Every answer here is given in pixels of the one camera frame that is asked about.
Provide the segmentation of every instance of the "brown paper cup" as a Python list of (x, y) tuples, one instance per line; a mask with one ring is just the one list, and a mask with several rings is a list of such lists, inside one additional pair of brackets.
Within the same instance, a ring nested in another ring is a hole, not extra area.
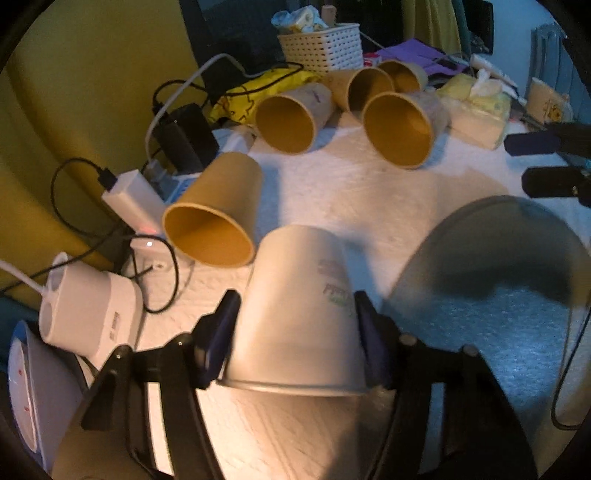
[(256, 127), (273, 148), (288, 153), (310, 149), (335, 111), (332, 92), (321, 83), (265, 98), (257, 107)]
[(322, 83), (333, 92), (333, 99), (343, 111), (358, 118), (373, 97), (394, 90), (388, 74), (376, 68), (334, 70), (322, 78)]
[(398, 93), (422, 92), (429, 83), (427, 72), (416, 63), (386, 60), (378, 68), (390, 75)]
[(248, 155), (220, 155), (164, 212), (168, 239), (181, 252), (206, 265), (246, 265), (255, 254), (262, 181), (259, 164)]
[(363, 127), (375, 149), (402, 168), (417, 168), (431, 154), (449, 114), (434, 93), (382, 93), (363, 111)]

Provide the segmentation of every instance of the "black metal bracket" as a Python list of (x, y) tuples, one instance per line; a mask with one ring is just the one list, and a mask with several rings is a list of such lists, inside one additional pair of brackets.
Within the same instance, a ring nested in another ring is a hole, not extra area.
[[(159, 349), (113, 352), (72, 421), (54, 480), (170, 478), (153, 467), (145, 383), (160, 383), (164, 428), (177, 480), (223, 480), (195, 389), (219, 376), (229, 354), (240, 296), (228, 291), (216, 311)], [(537, 479), (519, 421), (473, 346), (429, 348), (355, 294), (359, 331), (373, 384), (396, 390), (384, 442), (366, 480)], [(433, 383), (445, 384), (439, 468), (418, 475)]]

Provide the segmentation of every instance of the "plastic basket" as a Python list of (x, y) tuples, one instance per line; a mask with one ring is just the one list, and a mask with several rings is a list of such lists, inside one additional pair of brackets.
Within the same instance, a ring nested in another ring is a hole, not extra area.
[(278, 35), (286, 61), (301, 63), (311, 72), (363, 68), (359, 24), (338, 24), (314, 33)]

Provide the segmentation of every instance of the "yellow bag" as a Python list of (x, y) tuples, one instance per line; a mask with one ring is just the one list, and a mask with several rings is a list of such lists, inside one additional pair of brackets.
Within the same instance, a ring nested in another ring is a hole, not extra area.
[[(239, 87), (228, 90), (226, 94), (257, 90), (294, 70), (297, 70), (297, 68), (269, 70), (259, 78), (250, 80)], [(271, 95), (293, 90), (305, 83), (317, 82), (318, 80), (320, 80), (320, 75), (317, 73), (301, 70), (257, 93), (247, 93), (240, 96), (224, 95), (213, 106), (212, 111), (209, 114), (209, 119), (212, 122), (217, 122), (220, 118), (229, 118), (241, 124), (253, 125), (256, 107), (263, 99)]]

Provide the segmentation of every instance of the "curtain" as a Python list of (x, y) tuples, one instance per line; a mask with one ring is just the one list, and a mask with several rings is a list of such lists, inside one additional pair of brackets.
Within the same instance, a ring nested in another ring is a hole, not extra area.
[[(195, 69), (177, 0), (51, 4), (0, 72), (0, 258), (32, 273), (60, 251), (86, 250), (51, 212), (51, 175), (69, 157), (114, 173), (140, 168), (152, 92)], [(197, 96), (187, 92), (179, 102), (203, 101), (191, 95)], [(96, 173), (77, 166), (64, 172), (56, 200), (72, 223), (106, 232), (114, 214), (101, 192)], [(115, 251), (102, 254), (88, 263), (110, 268)], [(11, 281), (0, 273), (0, 288)], [(11, 295), (32, 307), (40, 302), (27, 287)]]
[(445, 53), (462, 51), (452, 0), (402, 0), (404, 38), (417, 38)]

